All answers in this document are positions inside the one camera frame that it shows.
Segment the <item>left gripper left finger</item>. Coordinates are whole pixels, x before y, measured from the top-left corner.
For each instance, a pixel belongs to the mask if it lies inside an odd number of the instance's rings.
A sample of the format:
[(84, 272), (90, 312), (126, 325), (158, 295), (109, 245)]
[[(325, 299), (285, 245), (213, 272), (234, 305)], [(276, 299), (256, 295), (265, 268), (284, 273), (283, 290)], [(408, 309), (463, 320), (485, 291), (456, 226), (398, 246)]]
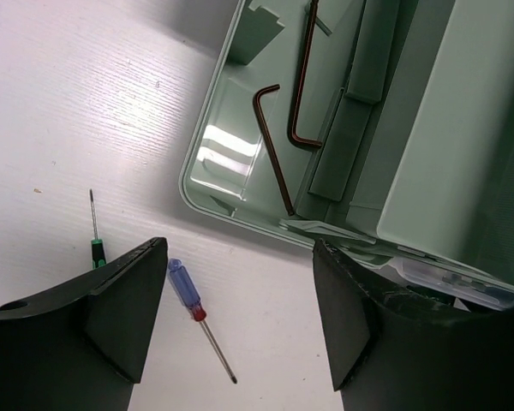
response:
[(168, 243), (0, 307), (0, 410), (126, 410), (158, 314)]

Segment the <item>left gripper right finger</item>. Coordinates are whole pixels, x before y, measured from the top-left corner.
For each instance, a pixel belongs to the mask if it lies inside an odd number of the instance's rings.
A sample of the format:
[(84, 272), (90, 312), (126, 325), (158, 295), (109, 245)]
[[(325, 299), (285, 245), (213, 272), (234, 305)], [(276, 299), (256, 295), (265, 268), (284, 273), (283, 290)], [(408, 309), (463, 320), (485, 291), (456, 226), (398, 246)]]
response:
[(463, 311), (319, 239), (313, 272), (346, 410), (514, 410), (514, 307)]

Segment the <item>small green black screwdriver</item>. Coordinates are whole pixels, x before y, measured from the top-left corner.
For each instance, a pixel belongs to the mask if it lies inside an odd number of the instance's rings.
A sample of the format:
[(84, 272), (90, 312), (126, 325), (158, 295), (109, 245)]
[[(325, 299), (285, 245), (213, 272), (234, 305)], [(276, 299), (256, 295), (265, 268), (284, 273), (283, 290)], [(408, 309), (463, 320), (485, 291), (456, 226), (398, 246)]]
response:
[(90, 208), (93, 224), (93, 239), (91, 240), (93, 269), (106, 265), (105, 248), (102, 239), (99, 237), (97, 214), (94, 203), (93, 190), (89, 189)]

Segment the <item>blue handled screwdriver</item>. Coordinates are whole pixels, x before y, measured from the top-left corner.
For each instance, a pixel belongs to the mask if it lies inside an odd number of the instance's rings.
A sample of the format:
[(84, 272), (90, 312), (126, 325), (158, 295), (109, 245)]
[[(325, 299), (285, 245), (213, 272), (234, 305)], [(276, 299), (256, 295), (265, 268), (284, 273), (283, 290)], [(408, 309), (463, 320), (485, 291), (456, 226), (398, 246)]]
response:
[(180, 259), (171, 259), (167, 266), (170, 283), (175, 290), (180, 302), (189, 312), (192, 320), (200, 325), (208, 342), (211, 344), (216, 356), (226, 371), (230, 381), (238, 384), (237, 376), (227, 361), (217, 339), (206, 322), (207, 313), (202, 305), (200, 294), (192, 281), (188, 270)]

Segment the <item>green toolbox with clear lid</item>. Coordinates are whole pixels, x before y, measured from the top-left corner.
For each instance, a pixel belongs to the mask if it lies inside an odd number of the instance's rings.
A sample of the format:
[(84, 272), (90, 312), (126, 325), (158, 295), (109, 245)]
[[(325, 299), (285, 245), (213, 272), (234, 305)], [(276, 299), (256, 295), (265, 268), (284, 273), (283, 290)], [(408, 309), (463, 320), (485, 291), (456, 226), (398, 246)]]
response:
[[(514, 307), (514, 1), (237, 3), (180, 176), (188, 206), (484, 307)], [(261, 100), (295, 215), (284, 208)]]

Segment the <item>large brown hex key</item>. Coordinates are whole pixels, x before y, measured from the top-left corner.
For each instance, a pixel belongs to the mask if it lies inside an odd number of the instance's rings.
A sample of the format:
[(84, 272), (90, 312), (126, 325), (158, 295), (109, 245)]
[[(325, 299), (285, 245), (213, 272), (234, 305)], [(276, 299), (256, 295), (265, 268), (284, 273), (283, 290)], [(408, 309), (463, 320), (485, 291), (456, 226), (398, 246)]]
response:
[(297, 133), (297, 123), (302, 105), (302, 95), (308, 71), (308, 61), (310, 58), (310, 51), (314, 36), (314, 27), (317, 21), (318, 8), (318, 0), (312, 0), (309, 3), (308, 18), (306, 21), (306, 26), (299, 52), (299, 59), (296, 67), (296, 78), (294, 80), (293, 93), (290, 102), (290, 116), (288, 119), (287, 126), (287, 137), (290, 143), (294, 146), (298, 146), (300, 148), (308, 150), (317, 150), (322, 147), (322, 143), (319, 140), (302, 138)]

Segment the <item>small brown hex key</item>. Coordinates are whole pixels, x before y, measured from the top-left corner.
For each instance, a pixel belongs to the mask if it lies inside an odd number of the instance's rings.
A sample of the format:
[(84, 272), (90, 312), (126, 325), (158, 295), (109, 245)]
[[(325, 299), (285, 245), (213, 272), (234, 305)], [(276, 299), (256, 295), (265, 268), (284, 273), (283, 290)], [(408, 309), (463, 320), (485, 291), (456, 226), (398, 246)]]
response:
[(282, 201), (284, 203), (284, 208), (289, 216), (294, 216), (296, 214), (295, 209), (294, 209), (293, 203), (290, 198), (289, 189), (288, 189), (286, 181), (284, 179), (284, 173), (282, 172), (281, 165), (278, 160), (278, 155), (277, 155), (277, 152), (275, 150), (275, 147), (274, 147), (274, 144), (272, 141), (272, 136), (271, 136), (270, 130), (266, 123), (266, 116), (263, 111), (262, 104), (260, 102), (260, 100), (265, 95), (272, 93), (272, 92), (276, 92), (279, 89), (280, 89), (279, 84), (274, 84), (274, 85), (270, 85), (270, 86), (261, 88), (254, 94), (254, 96), (252, 98), (252, 106), (254, 109), (254, 115), (256, 118), (256, 122), (258, 123), (258, 127), (262, 134), (263, 141), (265, 142), (266, 151), (267, 151), (268, 156), (271, 161), (273, 173), (275, 175), (275, 178), (276, 178), (276, 181), (278, 184), (278, 189), (279, 189)]

